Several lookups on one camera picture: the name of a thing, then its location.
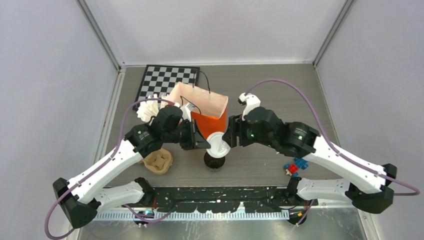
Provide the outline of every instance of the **wood grain surface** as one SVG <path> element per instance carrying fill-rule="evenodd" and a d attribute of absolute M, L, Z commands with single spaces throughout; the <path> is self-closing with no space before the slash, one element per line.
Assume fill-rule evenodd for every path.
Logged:
<path fill-rule="evenodd" d="M 229 97 L 227 115 L 243 112 L 237 99 L 250 86 L 267 78 L 280 78 L 298 86 L 310 99 L 329 135 L 335 143 L 336 137 L 331 125 L 319 80 L 311 64 L 270 64 L 270 65 L 209 65 L 200 66 L 207 74 L 213 92 Z M 144 67 L 128 67 L 123 80 L 117 110 L 110 132 L 107 151 L 113 149 L 118 140 L 119 126 L 127 107 L 134 102 L 143 77 Z M 207 89 L 206 79 L 200 75 L 198 86 Z M 258 86 L 252 92 L 261 100 L 261 106 L 271 109 L 284 122 L 303 122 L 318 129 L 318 125 L 307 104 L 296 91 L 281 83 L 270 82 Z M 131 110 L 125 123 L 125 133 L 134 125 L 142 123 L 136 112 Z M 226 162 L 219 172 L 209 171 L 204 162 L 205 150 L 182 150 L 178 144 L 164 144 L 173 155 L 173 165 L 164 175 L 156 175 L 142 164 L 126 169 L 108 186 L 127 184 L 138 177 L 146 178 L 156 187 L 187 186 L 285 186 L 290 177 L 283 166 L 293 163 L 290 157 L 276 154 L 276 151 L 253 144 L 245 148 L 233 148 L 226 156 Z M 306 170 L 299 170 L 299 176 L 308 179 L 337 179 L 335 173 L 313 163 Z"/>

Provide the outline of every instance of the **white lid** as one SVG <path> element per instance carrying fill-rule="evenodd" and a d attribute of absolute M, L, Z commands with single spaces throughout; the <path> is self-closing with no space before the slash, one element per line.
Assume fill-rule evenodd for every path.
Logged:
<path fill-rule="evenodd" d="M 216 131 L 206 139 L 210 144 L 210 148 L 206 149 L 206 152 L 213 158 L 220 159 L 230 152 L 231 147 L 223 141 L 223 135 L 223 132 Z"/>

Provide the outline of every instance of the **white ruler strip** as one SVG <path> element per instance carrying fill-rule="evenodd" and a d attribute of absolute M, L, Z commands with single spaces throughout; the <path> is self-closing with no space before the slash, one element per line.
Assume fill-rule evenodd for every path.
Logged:
<path fill-rule="evenodd" d="M 153 219 L 164 216 L 165 212 L 156 212 Z M 244 209 L 231 213 L 200 213 L 198 211 L 191 213 L 173 212 L 163 221 L 231 221 L 231 220 L 288 220 L 289 211 L 281 212 L 255 212 L 245 213 Z M 129 210 L 109 210 L 104 211 L 93 219 L 93 221 L 134 221 L 135 216 Z"/>

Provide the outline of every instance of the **orange gift bag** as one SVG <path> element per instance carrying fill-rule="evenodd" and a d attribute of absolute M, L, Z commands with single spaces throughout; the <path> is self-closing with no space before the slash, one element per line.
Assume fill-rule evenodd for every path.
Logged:
<path fill-rule="evenodd" d="M 191 111 L 191 118 L 196 121 L 204 139 L 208 139 L 212 133 L 225 132 L 228 96 L 178 82 L 169 96 L 164 98 L 181 106 L 189 102 L 196 106 Z"/>

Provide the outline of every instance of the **black and white checkered board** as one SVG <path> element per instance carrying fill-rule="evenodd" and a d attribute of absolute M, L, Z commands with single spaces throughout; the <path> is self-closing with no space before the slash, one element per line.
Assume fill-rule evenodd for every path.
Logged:
<path fill-rule="evenodd" d="M 169 94 L 178 82 L 198 84 L 200 67 L 147 65 L 135 101 Z"/>

